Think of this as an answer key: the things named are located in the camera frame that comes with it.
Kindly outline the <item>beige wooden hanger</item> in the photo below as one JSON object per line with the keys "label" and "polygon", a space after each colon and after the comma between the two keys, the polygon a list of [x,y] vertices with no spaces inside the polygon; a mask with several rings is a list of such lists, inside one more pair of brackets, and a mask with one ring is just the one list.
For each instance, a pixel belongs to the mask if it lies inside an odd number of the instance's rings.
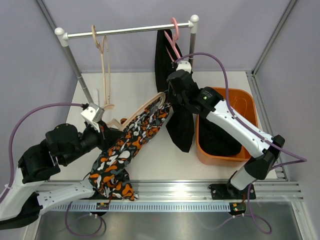
{"label": "beige wooden hanger", "polygon": [[101,70],[103,76],[103,96],[104,96],[104,110],[112,110],[114,105],[111,104],[111,59],[109,53],[109,42],[106,35],[103,36],[102,41],[98,41],[98,34],[96,27],[93,24],[91,26],[92,38],[96,48],[100,53]]}
{"label": "beige wooden hanger", "polygon": [[153,98],[145,102],[131,117],[127,118],[124,123],[121,123],[115,118],[113,118],[110,122],[106,124],[106,126],[108,128],[116,127],[118,130],[123,131],[136,116],[141,114],[146,107],[151,105],[156,100],[160,100],[159,106],[158,106],[158,108],[160,108],[166,101],[166,94],[164,92],[157,93]]}

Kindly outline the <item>orange camouflage shorts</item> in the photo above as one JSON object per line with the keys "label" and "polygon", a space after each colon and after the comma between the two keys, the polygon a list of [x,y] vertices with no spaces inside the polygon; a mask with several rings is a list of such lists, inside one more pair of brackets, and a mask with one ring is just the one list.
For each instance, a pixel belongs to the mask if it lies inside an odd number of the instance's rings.
{"label": "orange camouflage shorts", "polygon": [[160,131],[169,116],[171,104],[160,105],[154,100],[136,115],[124,128],[124,135],[107,150],[103,150],[92,165],[88,180],[101,196],[112,199],[136,201],[126,167],[141,148]]}

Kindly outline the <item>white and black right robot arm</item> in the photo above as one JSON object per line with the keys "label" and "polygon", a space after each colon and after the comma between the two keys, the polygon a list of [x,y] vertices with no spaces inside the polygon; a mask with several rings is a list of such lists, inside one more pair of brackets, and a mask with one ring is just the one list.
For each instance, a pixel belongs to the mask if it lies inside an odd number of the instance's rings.
{"label": "white and black right robot arm", "polygon": [[216,124],[250,154],[250,159],[225,184],[211,184],[213,199],[241,200],[249,197],[250,184],[264,180],[278,159],[285,139],[263,132],[228,105],[227,99],[214,88],[199,88],[192,75],[177,70],[167,78],[174,101],[192,114]]}

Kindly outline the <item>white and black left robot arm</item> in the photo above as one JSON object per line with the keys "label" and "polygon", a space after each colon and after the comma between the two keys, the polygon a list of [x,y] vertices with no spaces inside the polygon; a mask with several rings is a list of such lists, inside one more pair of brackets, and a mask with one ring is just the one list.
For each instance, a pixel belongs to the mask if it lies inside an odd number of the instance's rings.
{"label": "white and black left robot arm", "polygon": [[82,180],[58,190],[39,192],[38,188],[67,166],[95,148],[107,150],[124,133],[99,122],[99,130],[86,125],[83,132],[68,123],[45,134],[40,144],[31,146],[18,161],[12,186],[0,203],[1,230],[18,229],[35,222],[39,216],[67,202],[94,196],[103,199],[108,192],[101,182]]}

